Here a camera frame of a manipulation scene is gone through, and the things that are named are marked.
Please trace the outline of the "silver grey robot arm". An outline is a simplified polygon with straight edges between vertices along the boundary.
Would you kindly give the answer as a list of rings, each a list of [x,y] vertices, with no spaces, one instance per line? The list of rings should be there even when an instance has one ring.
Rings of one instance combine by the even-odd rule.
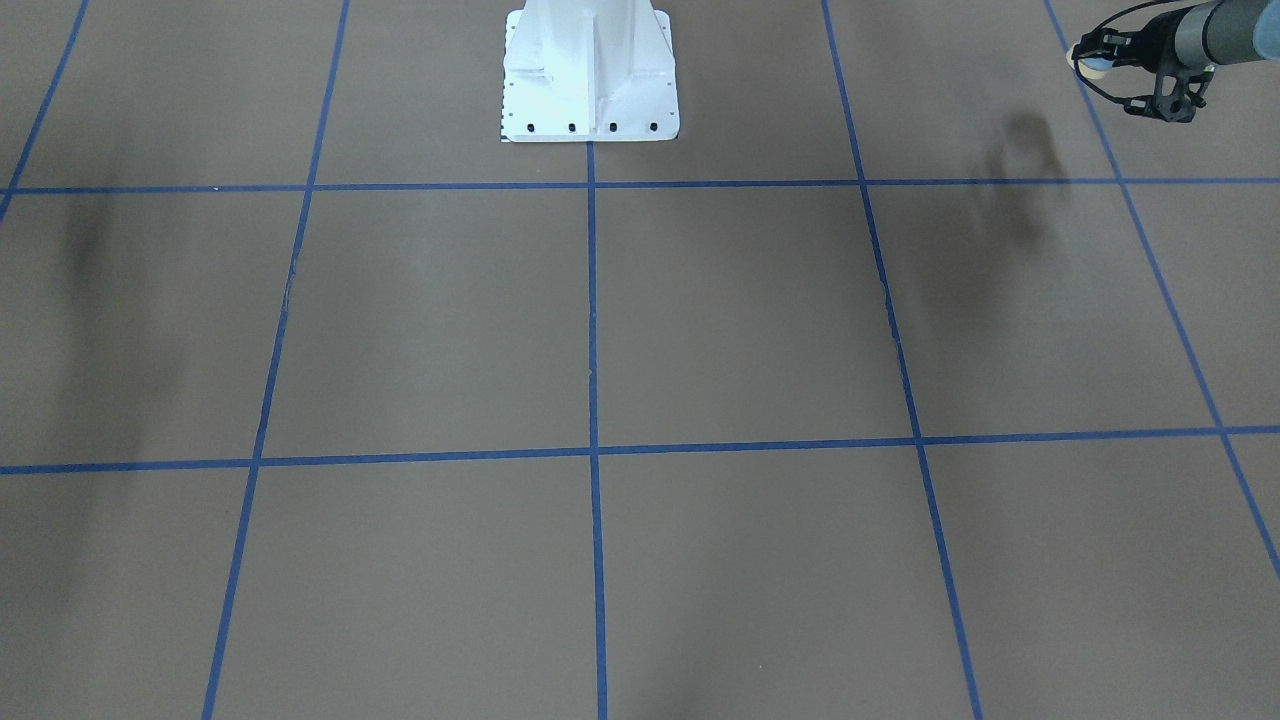
[[[1152,74],[1279,61],[1277,1],[1207,1],[1157,14],[1140,29],[1098,28],[1116,67]]]

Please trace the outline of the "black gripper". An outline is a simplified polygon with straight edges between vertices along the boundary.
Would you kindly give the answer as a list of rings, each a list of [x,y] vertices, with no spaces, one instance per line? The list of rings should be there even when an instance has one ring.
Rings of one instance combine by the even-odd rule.
[[[1176,51],[1178,22],[1149,22],[1142,29],[1098,29],[1098,72],[1138,67],[1152,74],[1181,67]]]

